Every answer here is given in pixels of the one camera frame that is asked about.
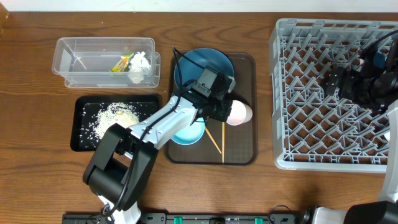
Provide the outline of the yellow snack wrapper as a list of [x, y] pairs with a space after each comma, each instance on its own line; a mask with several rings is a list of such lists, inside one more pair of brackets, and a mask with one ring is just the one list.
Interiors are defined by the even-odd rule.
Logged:
[[110, 70], [110, 72], [123, 72], [129, 65], [129, 60], [133, 55], [134, 52], [122, 55], [120, 61]]

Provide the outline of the rice food scraps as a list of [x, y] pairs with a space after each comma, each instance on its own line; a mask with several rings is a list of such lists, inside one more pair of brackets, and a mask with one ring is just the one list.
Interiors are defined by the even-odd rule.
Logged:
[[128, 128], [138, 122], [139, 115], [132, 104], [88, 103], [82, 111], [79, 146], [84, 150], [93, 150], [110, 126], [117, 123], [123, 128]]

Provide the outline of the light blue bowl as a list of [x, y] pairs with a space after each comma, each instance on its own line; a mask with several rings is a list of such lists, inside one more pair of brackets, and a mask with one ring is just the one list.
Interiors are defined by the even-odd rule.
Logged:
[[201, 139], [205, 132], [205, 120], [198, 118], [190, 126], [182, 129], [172, 137], [172, 141], [183, 146], [191, 145]]

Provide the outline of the pink cup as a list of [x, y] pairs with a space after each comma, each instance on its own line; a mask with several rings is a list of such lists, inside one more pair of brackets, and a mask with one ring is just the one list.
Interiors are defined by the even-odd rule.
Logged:
[[233, 100], [231, 112], [226, 120], [229, 125], [238, 126], [247, 123], [252, 118], [252, 108], [238, 100]]

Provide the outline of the light green cup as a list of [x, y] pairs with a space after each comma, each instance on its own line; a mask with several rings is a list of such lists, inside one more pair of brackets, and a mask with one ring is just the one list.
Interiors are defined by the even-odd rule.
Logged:
[[390, 132], [387, 132], [386, 134], [384, 134], [384, 137], [387, 141], [390, 141]]

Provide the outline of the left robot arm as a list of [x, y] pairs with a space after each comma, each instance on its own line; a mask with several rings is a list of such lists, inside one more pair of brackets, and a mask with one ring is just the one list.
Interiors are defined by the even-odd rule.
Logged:
[[169, 102], [133, 126], [110, 126], [83, 174], [91, 191], [105, 199], [99, 222], [137, 221], [139, 210], [135, 205], [148, 183], [159, 149], [198, 118], [225, 122], [231, 113], [233, 102], [227, 95], [236, 84], [234, 72], [206, 65], [199, 79], [185, 82], [179, 61], [175, 67], [179, 84]]

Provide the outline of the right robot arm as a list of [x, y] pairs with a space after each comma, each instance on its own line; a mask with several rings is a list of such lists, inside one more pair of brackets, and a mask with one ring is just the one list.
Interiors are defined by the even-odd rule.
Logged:
[[336, 67], [321, 86], [326, 95], [387, 113], [390, 125], [387, 168], [378, 201], [353, 205], [347, 211], [316, 206], [301, 223], [397, 223], [397, 31], [360, 49], [361, 69]]

